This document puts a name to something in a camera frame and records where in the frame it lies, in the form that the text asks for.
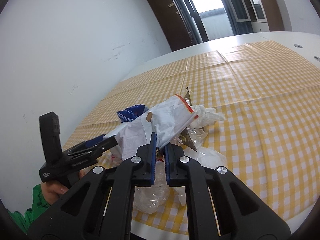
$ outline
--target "plastic bag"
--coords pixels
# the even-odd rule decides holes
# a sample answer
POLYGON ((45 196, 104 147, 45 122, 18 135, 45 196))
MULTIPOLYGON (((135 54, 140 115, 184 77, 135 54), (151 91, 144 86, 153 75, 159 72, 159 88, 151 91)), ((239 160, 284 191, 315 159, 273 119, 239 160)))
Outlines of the plastic bag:
POLYGON ((150 143, 153 131, 157 133, 157 146, 161 150, 195 119, 196 113, 186 104, 175 95, 153 106, 118 132, 115 139, 119 147, 113 149, 120 150, 112 150, 112 154, 122 160, 135 156, 140 146, 150 143), (146 120, 149 112, 153 114, 151 122, 146 120))
POLYGON ((193 145, 198 149, 202 146, 204 139, 207 137, 208 133, 202 129, 187 128, 189 136, 193 142, 193 145))
POLYGON ((190 128, 200 129, 226 119, 224 114, 217 113, 215 108, 204 108, 203 105, 191 106, 191 108, 197 113, 198 118, 190 124, 190 128))
MULTIPOLYGON (((124 127, 126 127, 129 122, 122 122, 120 125, 118 125, 116 128, 114 128, 112 131, 108 132, 103 139, 107 139, 113 135, 116 135, 119 131, 121 131, 124 127)), ((110 152, 113 154, 114 157, 121 160, 121 148, 119 145, 116 145, 110 149, 110 152)))
MULTIPOLYGON (((202 166, 215 169, 219 166, 227 165, 227 158, 216 150, 212 150, 205 147, 197 147, 197 152, 190 149, 189 147, 184 149, 185 156, 195 159, 202 166)), ((184 187, 175 187, 175 194, 179 198, 179 202, 182 206, 184 206, 187 202, 186 200, 186 192, 184 187)))
POLYGON ((121 122, 132 122, 134 119, 137 119, 137 117, 148 110, 149 108, 145 105, 135 105, 130 106, 122 111, 118 111, 117 115, 121 122))
POLYGON ((164 162, 156 162, 155 184, 152 187, 136 187, 133 207, 137 210, 152 214, 164 204, 169 196, 170 187, 165 179, 164 162))
POLYGON ((205 147, 198 147, 197 149, 197 152, 190 148, 186 148, 183 151, 185 156, 195 159, 202 166, 210 169, 227 165, 227 158, 220 152, 205 147))
POLYGON ((172 188, 174 190, 174 194, 178 196, 180 204, 184 206, 187 203, 185 187, 172 187, 172 188))

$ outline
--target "table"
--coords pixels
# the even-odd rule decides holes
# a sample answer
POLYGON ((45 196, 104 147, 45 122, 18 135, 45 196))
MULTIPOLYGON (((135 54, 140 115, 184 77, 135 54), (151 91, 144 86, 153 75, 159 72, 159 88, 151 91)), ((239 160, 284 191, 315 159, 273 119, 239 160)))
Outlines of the table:
MULTIPOLYGON (((191 47, 180 49, 175 52, 163 55, 161 57, 152 59, 145 64, 137 66, 131 70, 128 75, 123 79, 126 80, 130 77, 136 76, 145 71, 160 67, 162 65, 184 59, 186 57, 194 56, 197 54, 235 47, 245 43, 254 43, 260 41, 276 41, 279 44, 286 46, 287 48, 297 52, 305 59, 310 61, 312 64, 320 68, 320 61, 317 61, 314 57, 320 58, 320 36, 310 33, 297 33, 297 32, 265 32, 265 33, 249 33, 238 36, 230 36, 226 38, 221 38, 213 41, 208 41, 205 43, 197 44, 191 47), (301 45, 302 48, 295 47, 294 45, 301 45)), ((307 208, 305 211, 299 215, 286 221, 289 225, 291 232, 293 233, 300 224, 305 220, 305 218, 310 213, 313 205, 307 208)), ((160 239, 188 239, 188 236, 175 234, 172 232, 167 232, 164 230, 159 230, 154 227, 147 226, 145 224, 139 223, 132 220, 131 232, 148 240, 160 240, 160 239)))

